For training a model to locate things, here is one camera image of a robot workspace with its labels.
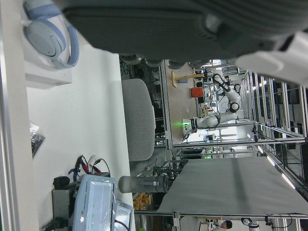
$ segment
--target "robotic arm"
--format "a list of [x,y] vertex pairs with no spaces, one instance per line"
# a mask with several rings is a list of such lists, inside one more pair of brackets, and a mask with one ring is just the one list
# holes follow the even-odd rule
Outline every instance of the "robotic arm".
[[217,83],[225,91],[225,95],[230,100],[229,111],[220,113],[219,115],[214,114],[205,118],[194,118],[191,119],[191,127],[195,128],[213,128],[220,123],[224,123],[230,120],[237,119],[237,112],[241,109],[241,97],[239,95],[240,85],[235,86],[235,90],[231,89],[230,86],[222,79],[222,71],[216,70],[212,76],[213,82]]

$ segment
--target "headphone ear cup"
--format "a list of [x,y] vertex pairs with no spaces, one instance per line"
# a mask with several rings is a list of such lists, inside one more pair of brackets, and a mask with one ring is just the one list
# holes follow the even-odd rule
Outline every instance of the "headphone ear cup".
[[26,27],[30,43],[41,53],[49,57],[58,57],[66,48],[61,31],[45,19],[37,19]]

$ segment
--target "gray office chair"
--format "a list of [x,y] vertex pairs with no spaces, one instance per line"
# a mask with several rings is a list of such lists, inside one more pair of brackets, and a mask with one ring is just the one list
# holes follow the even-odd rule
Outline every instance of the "gray office chair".
[[150,95],[140,79],[122,81],[128,157],[130,161],[149,159],[154,151],[155,117]]

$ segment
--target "cylindrical tube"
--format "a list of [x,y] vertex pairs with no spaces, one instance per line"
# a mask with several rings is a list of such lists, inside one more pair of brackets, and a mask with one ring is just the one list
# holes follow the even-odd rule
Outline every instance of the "cylindrical tube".
[[156,177],[126,177],[119,180],[121,193],[166,193],[169,190],[169,178],[167,176]]

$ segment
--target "white headphones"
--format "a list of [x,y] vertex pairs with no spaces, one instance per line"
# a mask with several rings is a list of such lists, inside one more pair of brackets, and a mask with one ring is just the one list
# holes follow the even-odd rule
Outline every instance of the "white headphones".
[[67,21],[67,28],[71,51],[70,57],[65,63],[59,56],[66,48],[66,41],[61,31],[47,19],[58,16],[61,11],[51,0],[31,0],[26,3],[26,10],[33,20],[26,27],[26,36],[30,43],[42,54],[50,58],[57,68],[71,68],[76,65],[79,58],[79,44],[75,28]]

